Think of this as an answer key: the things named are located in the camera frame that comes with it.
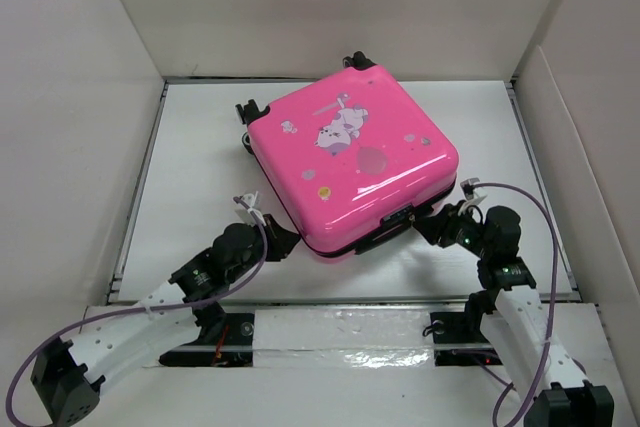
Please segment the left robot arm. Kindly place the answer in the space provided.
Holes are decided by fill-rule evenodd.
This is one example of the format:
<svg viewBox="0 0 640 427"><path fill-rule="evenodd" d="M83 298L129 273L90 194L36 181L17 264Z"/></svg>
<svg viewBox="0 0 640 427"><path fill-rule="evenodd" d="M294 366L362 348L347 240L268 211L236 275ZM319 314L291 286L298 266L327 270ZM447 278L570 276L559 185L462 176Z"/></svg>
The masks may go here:
<svg viewBox="0 0 640 427"><path fill-rule="evenodd" d="M34 357L31 383L54 426L73 426L123 377L164 353L222 334L220 299L266 262L285 259L300 240L269 214L227 226L211 246L133 307L94 317L97 328L56 334Z"/></svg>

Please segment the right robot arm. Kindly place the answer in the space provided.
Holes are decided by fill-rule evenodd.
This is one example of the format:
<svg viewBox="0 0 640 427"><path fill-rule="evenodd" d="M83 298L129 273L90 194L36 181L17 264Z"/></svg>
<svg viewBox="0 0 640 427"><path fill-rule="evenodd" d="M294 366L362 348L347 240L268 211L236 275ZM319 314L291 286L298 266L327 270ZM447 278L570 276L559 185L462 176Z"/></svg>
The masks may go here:
<svg viewBox="0 0 640 427"><path fill-rule="evenodd" d="M554 334L555 305L543 303L519 255L520 216L504 206L480 221L471 205L447 204L416 217L413 226L431 244L458 245L474 254L481 291L470 295L462 328L486 339L508 373L521 405L512 425L610 426L614 399L593 384Z"/></svg>

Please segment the pink hard-shell suitcase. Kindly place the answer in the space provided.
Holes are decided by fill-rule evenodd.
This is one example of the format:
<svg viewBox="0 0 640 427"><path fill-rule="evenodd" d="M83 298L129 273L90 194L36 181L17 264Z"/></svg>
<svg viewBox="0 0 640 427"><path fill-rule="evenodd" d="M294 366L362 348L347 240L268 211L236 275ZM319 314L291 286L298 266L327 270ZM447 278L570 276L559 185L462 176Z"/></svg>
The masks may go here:
<svg viewBox="0 0 640 427"><path fill-rule="evenodd" d="M342 69L265 106L236 107L242 142L306 246L367 252L453 189L459 154L400 83L357 51Z"/></svg>

